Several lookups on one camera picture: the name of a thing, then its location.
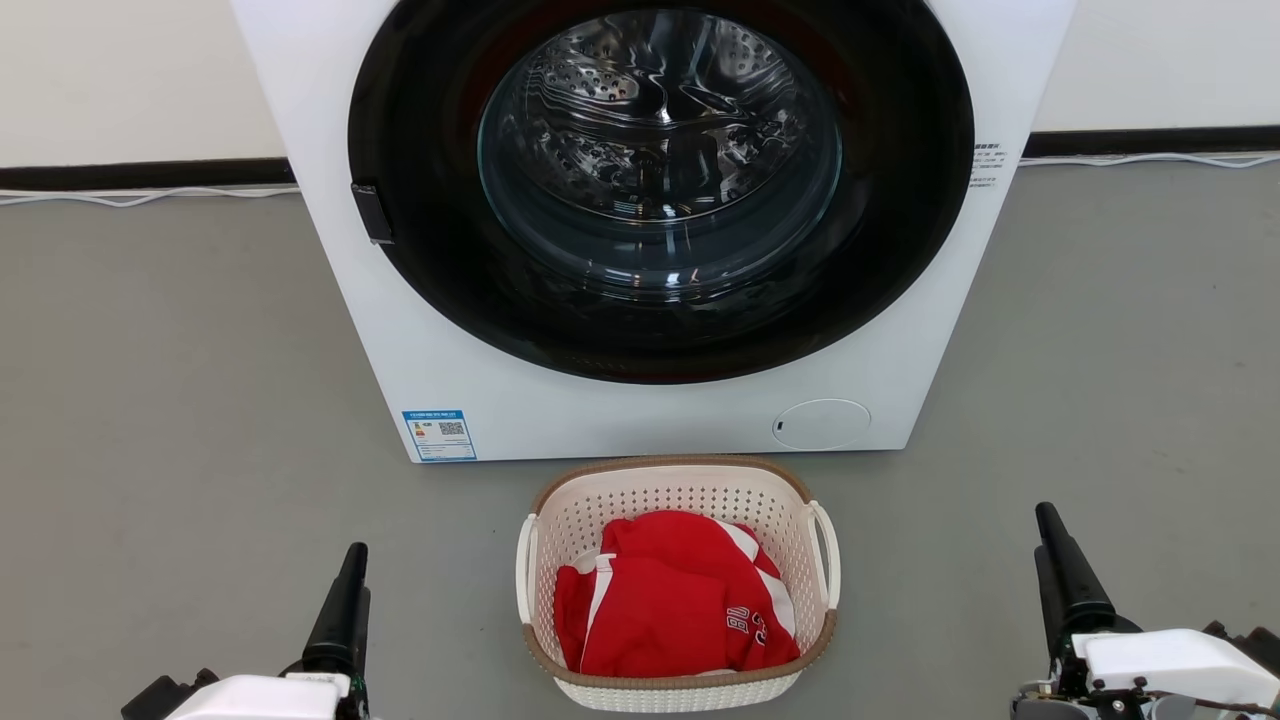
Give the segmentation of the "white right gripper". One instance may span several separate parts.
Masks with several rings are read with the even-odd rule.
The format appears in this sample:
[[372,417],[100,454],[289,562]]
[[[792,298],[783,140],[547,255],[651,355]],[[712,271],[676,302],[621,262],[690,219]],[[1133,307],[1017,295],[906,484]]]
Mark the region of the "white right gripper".
[[1280,720],[1280,635],[1267,628],[1139,632],[1120,615],[1051,502],[1034,551],[1050,678],[1012,720]]

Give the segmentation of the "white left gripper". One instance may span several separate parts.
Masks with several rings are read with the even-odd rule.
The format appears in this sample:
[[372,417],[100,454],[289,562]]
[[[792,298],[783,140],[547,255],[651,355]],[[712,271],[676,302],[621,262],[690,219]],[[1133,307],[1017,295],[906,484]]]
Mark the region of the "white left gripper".
[[[367,544],[352,543],[305,643],[306,673],[214,682],[165,720],[369,720],[367,564]],[[352,678],[357,675],[358,683]]]

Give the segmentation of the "white plastic laundry basket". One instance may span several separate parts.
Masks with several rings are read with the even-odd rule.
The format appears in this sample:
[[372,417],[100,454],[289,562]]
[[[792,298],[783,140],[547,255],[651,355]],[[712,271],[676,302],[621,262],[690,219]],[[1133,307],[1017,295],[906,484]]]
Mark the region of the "white plastic laundry basket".
[[[556,638],[559,568],[595,552],[605,525],[675,510],[749,528],[780,569],[796,611],[797,660],[750,673],[590,676],[567,669]],[[758,457],[634,457],[581,468],[548,486],[520,530],[518,616],[530,655],[573,702],[630,714],[681,714],[763,703],[786,692],[835,634],[841,557],[835,525],[790,471]]]

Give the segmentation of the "blue energy label sticker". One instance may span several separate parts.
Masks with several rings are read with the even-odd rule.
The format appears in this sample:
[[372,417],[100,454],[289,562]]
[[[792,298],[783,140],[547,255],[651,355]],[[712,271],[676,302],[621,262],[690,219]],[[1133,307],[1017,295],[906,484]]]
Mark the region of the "blue energy label sticker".
[[460,410],[417,410],[401,414],[410,457],[415,462],[477,461],[465,414]]

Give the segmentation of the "round white filter cover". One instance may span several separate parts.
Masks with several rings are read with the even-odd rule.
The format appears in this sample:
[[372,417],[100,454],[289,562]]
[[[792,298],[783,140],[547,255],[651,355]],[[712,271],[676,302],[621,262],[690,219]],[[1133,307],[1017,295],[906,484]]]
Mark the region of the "round white filter cover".
[[835,451],[855,443],[870,427],[870,411],[845,398],[817,398],[781,413],[774,438],[794,451]]

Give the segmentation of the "red white sports jersey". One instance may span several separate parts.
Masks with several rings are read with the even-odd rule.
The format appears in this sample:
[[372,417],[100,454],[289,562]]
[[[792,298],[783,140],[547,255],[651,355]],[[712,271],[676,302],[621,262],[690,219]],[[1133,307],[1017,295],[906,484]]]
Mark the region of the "red white sports jersey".
[[568,670],[668,678],[797,660],[794,602],[746,527],[664,510],[608,523],[600,547],[556,574]]

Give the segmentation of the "white front-load washing machine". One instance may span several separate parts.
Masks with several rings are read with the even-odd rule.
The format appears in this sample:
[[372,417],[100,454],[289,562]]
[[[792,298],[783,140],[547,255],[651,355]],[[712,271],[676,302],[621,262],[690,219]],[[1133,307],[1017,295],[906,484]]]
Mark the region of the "white front-load washing machine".
[[230,0],[294,179],[397,420],[465,414],[477,461],[801,452],[773,436],[817,398],[865,406],[869,429],[835,451],[908,443],[995,229],[1079,0],[925,0],[974,88],[975,143],[1009,154],[995,188],[969,190],[922,275],[841,341],[750,375],[650,386],[594,380],[513,357],[430,306],[371,243],[351,193],[347,123],[358,65],[399,0]]

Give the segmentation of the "black round washing machine door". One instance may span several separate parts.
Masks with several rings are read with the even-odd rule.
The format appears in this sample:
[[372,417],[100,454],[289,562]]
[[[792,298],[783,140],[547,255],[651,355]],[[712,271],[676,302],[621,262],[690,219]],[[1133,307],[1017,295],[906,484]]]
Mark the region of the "black round washing machine door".
[[925,0],[399,0],[347,123],[408,284],[553,372],[782,366],[934,259],[974,85]]

